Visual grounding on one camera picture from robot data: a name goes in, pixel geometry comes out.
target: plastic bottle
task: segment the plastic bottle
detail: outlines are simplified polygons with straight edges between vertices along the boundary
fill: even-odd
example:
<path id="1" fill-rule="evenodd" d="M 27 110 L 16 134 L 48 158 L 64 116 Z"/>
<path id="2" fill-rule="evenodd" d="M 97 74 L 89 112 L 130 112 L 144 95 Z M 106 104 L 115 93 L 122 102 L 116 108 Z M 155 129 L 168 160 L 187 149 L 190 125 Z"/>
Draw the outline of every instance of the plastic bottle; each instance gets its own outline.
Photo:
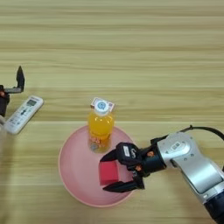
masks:
<path id="1" fill-rule="evenodd" d="M 92 151 L 103 153 L 109 149 L 114 123 L 109 104 L 106 101 L 98 101 L 88 117 L 89 147 Z"/>

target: red cube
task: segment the red cube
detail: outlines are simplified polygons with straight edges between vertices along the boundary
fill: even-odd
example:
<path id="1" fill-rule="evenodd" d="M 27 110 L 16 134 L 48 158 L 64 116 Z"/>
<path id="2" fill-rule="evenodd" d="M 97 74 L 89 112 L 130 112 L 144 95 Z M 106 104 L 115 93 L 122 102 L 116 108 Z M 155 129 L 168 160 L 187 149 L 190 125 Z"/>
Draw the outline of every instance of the red cube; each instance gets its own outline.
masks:
<path id="1" fill-rule="evenodd" d="M 118 181 L 116 161 L 100 162 L 99 174 L 101 186 L 107 186 Z"/>

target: bottle cap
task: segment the bottle cap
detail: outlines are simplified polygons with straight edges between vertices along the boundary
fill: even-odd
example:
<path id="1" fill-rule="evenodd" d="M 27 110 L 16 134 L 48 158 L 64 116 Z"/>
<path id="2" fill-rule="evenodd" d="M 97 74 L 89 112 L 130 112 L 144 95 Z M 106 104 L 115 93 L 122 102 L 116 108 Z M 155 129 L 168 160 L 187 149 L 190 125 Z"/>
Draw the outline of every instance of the bottle cap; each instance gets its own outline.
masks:
<path id="1" fill-rule="evenodd" d="M 98 101 L 94 105 L 94 112 L 98 116 L 106 116 L 109 113 L 109 104 L 106 101 Z"/>

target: remote control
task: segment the remote control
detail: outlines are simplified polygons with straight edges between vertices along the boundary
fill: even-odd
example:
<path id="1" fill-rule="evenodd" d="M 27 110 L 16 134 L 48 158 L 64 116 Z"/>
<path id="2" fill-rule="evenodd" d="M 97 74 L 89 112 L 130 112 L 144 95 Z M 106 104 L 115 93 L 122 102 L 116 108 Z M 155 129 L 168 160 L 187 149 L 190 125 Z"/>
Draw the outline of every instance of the remote control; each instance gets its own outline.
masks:
<path id="1" fill-rule="evenodd" d="M 33 115 L 43 105 L 43 99 L 37 96 L 30 96 L 21 107 L 6 121 L 5 129 L 16 135 L 33 117 Z"/>

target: pink plate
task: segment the pink plate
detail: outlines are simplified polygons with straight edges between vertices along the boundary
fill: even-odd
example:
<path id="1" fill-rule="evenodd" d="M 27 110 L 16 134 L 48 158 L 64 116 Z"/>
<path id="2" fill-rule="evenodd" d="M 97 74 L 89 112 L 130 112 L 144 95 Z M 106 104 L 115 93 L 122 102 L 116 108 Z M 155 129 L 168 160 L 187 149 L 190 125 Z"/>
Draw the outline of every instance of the pink plate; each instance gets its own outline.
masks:
<path id="1" fill-rule="evenodd" d="M 132 143 L 120 129 L 114 128 L 111 150 L 120 142 Z M 59 154 L 59 174 L 66 189 L 80 202 L 92 207 L 111 207 L 124 201 L 131 192 L 105 192 L 100 186 L 99 162 L 104 154 L 88 148 L 88 126 L 76 130 Z M 119 180 L 130 181 L 132 175 L 126 166 L 118 164 Z"/>

